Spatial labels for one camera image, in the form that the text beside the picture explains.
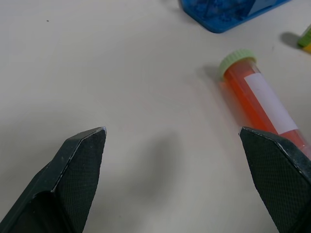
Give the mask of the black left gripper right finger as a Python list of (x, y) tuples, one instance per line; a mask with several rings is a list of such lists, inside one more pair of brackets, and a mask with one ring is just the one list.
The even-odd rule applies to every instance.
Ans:
[(280, 233), (311, 231), (311, 161), (290, 140), (242, 127), (253, 183)]

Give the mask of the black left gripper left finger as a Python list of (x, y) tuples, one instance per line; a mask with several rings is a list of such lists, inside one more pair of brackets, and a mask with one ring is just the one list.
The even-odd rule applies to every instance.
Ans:
[(2, 233), (81, 233), (97, 190), (106, 128), (68, 138), (0, 223)]

